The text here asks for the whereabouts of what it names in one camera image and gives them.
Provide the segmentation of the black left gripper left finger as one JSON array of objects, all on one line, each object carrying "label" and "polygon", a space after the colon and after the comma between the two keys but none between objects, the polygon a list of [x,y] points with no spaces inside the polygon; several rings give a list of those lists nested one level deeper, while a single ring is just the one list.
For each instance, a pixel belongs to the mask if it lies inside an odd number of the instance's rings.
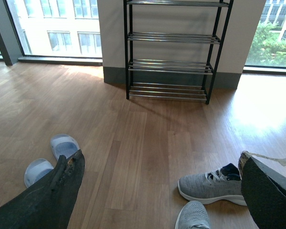
[{"label": "black left gripper left finger", "polygon": [[61,155],[51,172],[0,207],[0,229],[67,228],[84,170],[81,150]]}]

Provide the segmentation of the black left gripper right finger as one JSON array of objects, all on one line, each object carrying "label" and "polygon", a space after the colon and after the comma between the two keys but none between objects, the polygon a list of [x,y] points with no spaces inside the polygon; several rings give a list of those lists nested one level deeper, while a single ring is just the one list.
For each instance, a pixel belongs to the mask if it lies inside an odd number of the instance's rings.
[{"label": "black left gripper right finger", "polygon": [[286,158],[270,158],[247,151],[239,158],[241,192],[254,222],[260,229],[286,229],[286,177],[254,156],[282,166],[286,166]]}]

